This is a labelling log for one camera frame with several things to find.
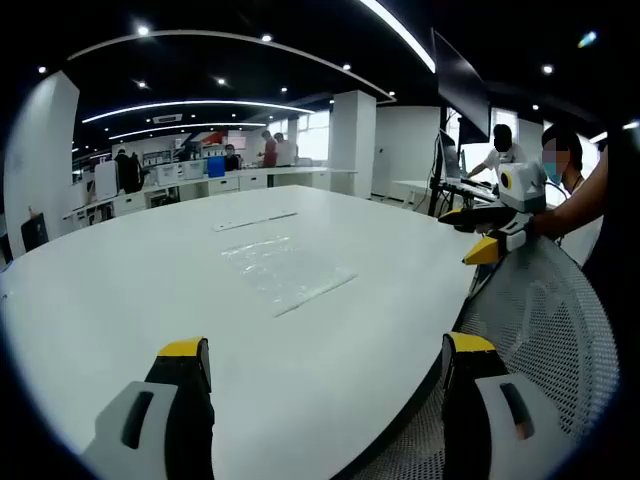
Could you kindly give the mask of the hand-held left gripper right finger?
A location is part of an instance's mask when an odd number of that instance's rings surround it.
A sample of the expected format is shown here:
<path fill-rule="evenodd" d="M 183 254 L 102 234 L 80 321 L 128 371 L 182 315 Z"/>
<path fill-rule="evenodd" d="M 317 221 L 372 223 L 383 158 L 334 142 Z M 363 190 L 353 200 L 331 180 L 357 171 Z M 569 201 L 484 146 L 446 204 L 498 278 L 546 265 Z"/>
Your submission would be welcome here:
<path fill-rule="evenodd" d="M 548 479 L 574 453 L 553 401 L 485 338 L 444 334 L 442 373 L 446 479 Z"/>

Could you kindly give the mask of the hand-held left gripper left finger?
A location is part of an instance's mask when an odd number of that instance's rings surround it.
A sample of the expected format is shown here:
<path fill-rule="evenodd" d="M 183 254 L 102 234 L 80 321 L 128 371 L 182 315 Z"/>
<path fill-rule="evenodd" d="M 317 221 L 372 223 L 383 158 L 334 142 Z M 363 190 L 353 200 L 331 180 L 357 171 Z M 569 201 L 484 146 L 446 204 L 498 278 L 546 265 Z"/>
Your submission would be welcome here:
<path fill-rule="evenodd" d="M 208 340 L 172 342 L 99 413 L 82 461 L 99 479 L 212 479 Z"/>

